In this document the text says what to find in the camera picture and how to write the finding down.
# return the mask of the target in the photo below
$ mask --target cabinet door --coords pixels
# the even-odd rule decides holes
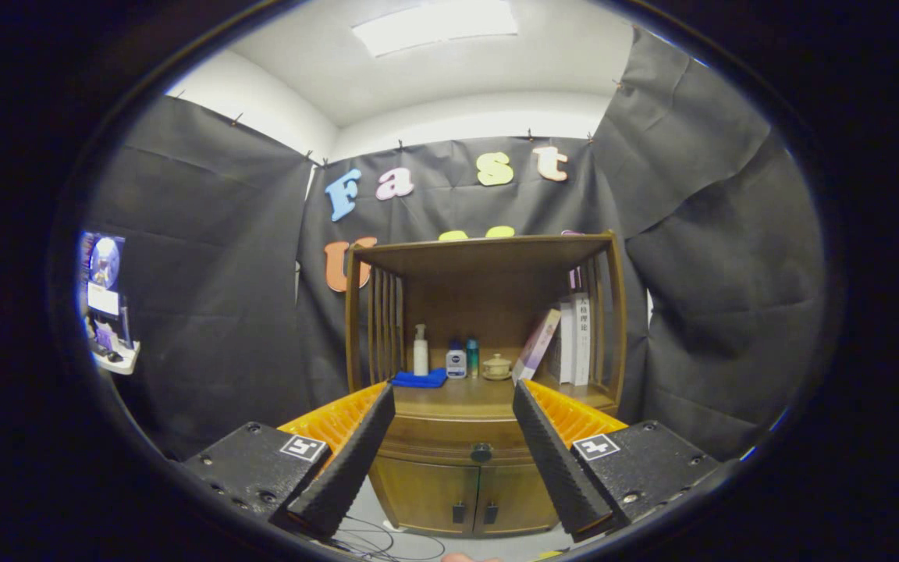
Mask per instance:
[[[474,532],[477,468],[378,456],[370,481],[392,524],[440,534]]]
[[[484,536],[532,533],[559,522],[536,465],[481,469],[474,533]]]

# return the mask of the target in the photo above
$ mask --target ceramic jar with lid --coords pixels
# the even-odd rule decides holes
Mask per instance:
[[[500,353],[495,354],[495,358],[485,361],[485,369],[481,371],[481,376],[489,381],[500,381],[511,377],[511,362],[502,359]]]

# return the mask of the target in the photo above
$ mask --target ceiling light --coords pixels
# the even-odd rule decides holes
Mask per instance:
[[[454,0],[396,12],[353,27],[370,54],[386,53],[428,43],[480,37],[517,35],[509,3],[502,0]]]

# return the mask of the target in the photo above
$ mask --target white bottle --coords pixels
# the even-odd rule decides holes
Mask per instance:
[[[425,324],[414,327],[414,376],[428,376],[428,341],[425,341]]]
[[[467,352],[456,340],[449,342],[449,352],[446,352],[446,376],[452,379],[467,378]]]

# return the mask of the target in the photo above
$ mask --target white ceiling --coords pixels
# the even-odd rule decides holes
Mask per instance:
[[[374,58],[350,28],[422,0],[313,0],[231,49],[279,78],[339,127],[471,94],[561,91],[611,96],[631,26],[589,0],[510,0],[517,36],[478,37]]]

